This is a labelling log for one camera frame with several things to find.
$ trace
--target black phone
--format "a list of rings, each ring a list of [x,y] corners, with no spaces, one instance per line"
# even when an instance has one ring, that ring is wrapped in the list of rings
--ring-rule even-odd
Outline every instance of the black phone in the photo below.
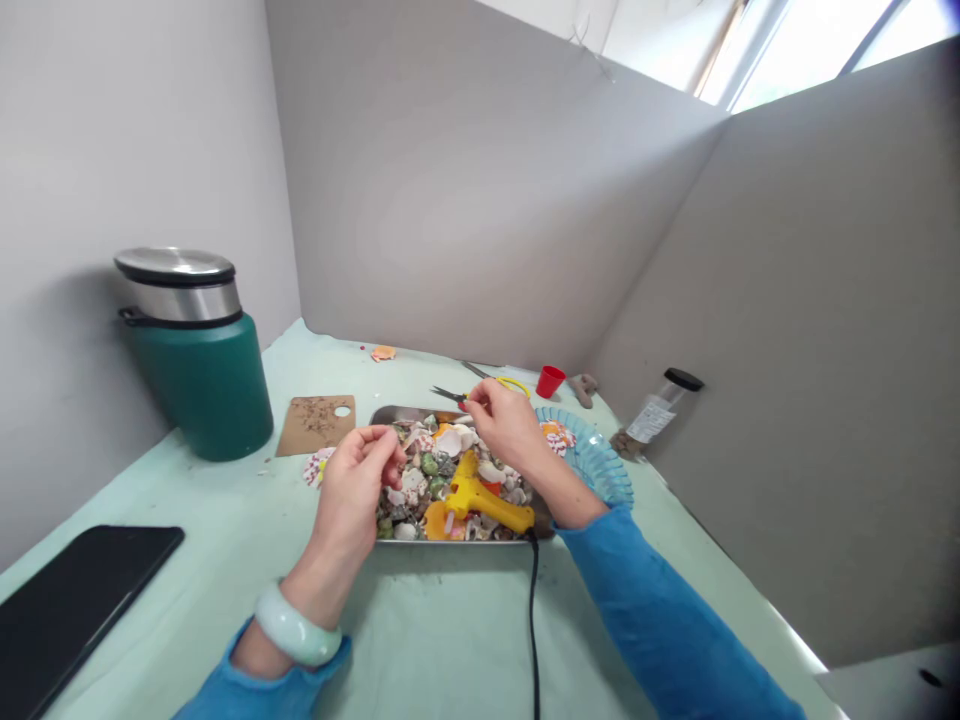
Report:
[[[0,717],[40,717],[183,537],[98,525],[0,605]]]

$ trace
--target black jar lid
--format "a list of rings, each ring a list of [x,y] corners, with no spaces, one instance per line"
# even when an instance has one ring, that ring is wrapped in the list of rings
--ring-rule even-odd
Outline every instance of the black jar lid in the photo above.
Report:
[[[690,392],[700,392],[703,389],[703,380],[677,368],[667,368],[663,376],[674,385],[679,385]]]
[[[113,262],[128,280],[146,285],[223,285],[237,274],[233,263],[225,257],[205,250],[175,247],[123,250],[114,256]]]

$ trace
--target small red cup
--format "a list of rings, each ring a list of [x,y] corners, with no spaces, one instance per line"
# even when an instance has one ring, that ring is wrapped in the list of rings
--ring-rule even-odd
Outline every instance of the small red cup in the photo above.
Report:
[[[549,400],[566,379],[567,374],[563,370],[553,365],[544,365],[540,371],[540,380],[537,381],[537,395]]]

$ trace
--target metal tray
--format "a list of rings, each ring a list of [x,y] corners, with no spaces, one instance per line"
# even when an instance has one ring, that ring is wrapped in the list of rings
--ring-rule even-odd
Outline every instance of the metal tray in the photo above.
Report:
[[[437,422],[461,422],[464,425],[473,426],[473,419],[469,415],[464,415],[459,410],[451,412],[450,410],[431,410],[430,408],[414,408],[407,407],[405,405],[387,405],[380,408],[373,413],[373,416],[370,418],[371,425],[389,425],[397,420],[419,420],[423,422],[430,415],[436,417]],[[547,510],[547,505],[544,503],[539,495],[535,495],[531,506],[534,509],[534,512],[537,514],[537,518],[543,518],[544,516],[549,518],[550,513]],[[547,523],[538,522],[534,525],[534,529],[537,532],[537,537],[541,539],[546,539],[553,537],[553,531],[543,531],[541,532],[539,527],[552,527]],[[378,545],[416,545],[416,546],[432,546],[432,545],[457,545],[458,547],[504,547],[506,545],[526,545],[526,540],[480,540],[480,541],[471,541],[467,542],[464,540],[377,540]]]

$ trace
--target table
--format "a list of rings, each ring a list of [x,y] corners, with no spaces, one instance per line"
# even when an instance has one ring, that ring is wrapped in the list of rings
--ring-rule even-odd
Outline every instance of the table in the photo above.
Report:
[[[271,578],[296,561],[317,491],[305,456],[272,458],[291,397],[352,394],[358,424],[383,405],[446,408],[429,392],[466,390],[458,362],[401,350],[374,363],[376,343],[315,335],[297,321],[263,354],[278,429],[250,457],[208,463],[177,431],[118,475],[0,575],[6,598],[76,535],[97,524],[179,525],[186,539],[47,714],[56,718],[169,718],[200,687]],[[547,401],[534,396],[536,406]],[[617,422],[559,405],[609,437]],[[716,609],[811,720],[841,714],[813,678],[822,665],[710,539],[649,464],[628,463],[634,518]],[[320,700],[324,718],[529,718],[529,547],[378,547],[343,614],[351,660]],[[559,539],[541,546],[534,612],[543,717],[655,717],[607,637]]]

